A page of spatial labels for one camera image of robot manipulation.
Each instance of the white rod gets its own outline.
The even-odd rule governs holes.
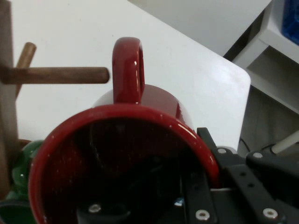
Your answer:
[[[276,143],[272,147],[272,152],[275,154],[280,153],[281,151],[284,151],[286,148],[294,145],[298,141],[299,141],[299,130],[289,135],[285,139],[281,140],[280,142]]]

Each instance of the mug handle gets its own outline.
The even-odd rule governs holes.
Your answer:
[[[145,85],[142,45],[139,39],[123,37],[115,43],[112,73],[114,103],[139,104]]]

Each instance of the cable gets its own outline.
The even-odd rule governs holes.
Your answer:
[[[240,138],[239,143],[240,143],[240,141],[243,142],[243,144],[246,147],[247,151],[250,153],[250,148],[248,147],[248,145],[246,144],[246,142],[244,141],[244,139]]]
[[[263,147],[263,148],[261,149],[261,151],[262,151],[262,150],[265,150],[266,148],[272,147],[272,146],[274,146],[275,144],[276,144],[276,143],[269,144],[269,145]]]

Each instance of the blue bin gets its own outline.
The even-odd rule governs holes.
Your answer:
[[[299,0],[285,0],[282,34],[299,45]]]

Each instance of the white shelf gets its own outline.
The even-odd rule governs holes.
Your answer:
[[[233,62],[247,70],[254,87],[299,114],[299,45],[281,33],[284,5],[268,5],[260,31]]]
[[[299,114],[299,64],[269,47],[247,72],[254,87]]]
[[[281,33],[284,14],[284,0],[273,0],[265,10],[260,39],[290,59],[299,63],[299,45]]]

